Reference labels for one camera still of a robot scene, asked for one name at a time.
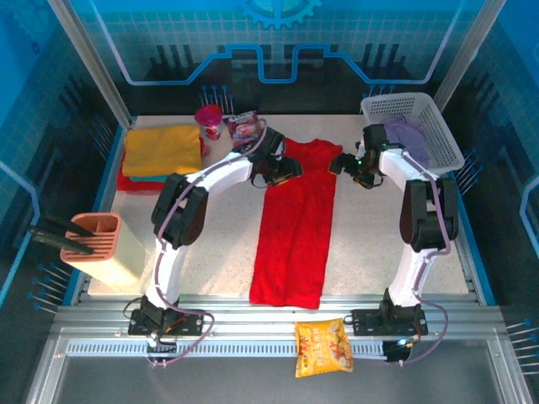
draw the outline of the plastic basket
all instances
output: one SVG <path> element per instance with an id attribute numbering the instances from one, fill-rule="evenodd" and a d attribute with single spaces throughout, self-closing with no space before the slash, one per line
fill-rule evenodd
<path id="1" fill-rule="evenodd" d="M 364 98 L 361 109 L 368 125 L 404 115 L 423 126 L 430 155 L 429 170 L 441 175 L 464 166 L 464 157 L 434 100 L 425 93 L 397 93 Z"/>

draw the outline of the yellow towel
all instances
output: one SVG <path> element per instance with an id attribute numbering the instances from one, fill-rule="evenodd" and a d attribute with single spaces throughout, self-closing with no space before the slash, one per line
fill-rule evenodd
<path id="1" fill-rule="evenodd" d="M 134 129 L 125 137 L 126 177 L 196 173 L 200 165 L 198 126 Z"/>

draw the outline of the purple cloth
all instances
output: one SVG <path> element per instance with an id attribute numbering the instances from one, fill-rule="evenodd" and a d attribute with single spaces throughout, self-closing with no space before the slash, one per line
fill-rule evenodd
<path id="1" fill-rule="evenodd" d="M 427 152 L 427 139 L 421 124 L 399 115 L 382 121 L 387 139 L 391 143 L 400 143 L 410 156 L 425 168 L 429 168 L 430 156 Z"/>

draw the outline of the pen holder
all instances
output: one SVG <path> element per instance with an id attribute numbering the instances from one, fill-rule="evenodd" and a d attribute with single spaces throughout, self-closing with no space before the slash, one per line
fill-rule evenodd
<path id="1" fill-rule="evenodd" d="M 93 249 L 82 255 L 67 249 L 60 259 L 80 269 L 104 284 L 134 284 L 142 275 L 146 251 L 127 224 L 116 213 L 82 213 L 72 222 L 91 231 L 94 237 L 80 236 L 71 231 L 66 238 Z"/>

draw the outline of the yellow chip bag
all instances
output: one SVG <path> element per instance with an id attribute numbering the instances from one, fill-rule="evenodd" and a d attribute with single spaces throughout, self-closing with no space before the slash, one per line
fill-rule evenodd
<path id="1" fill-rule="evenodd" d="M 354 370 L 354 358 L 342 318 L 296 323 L 296 377 Z"/>

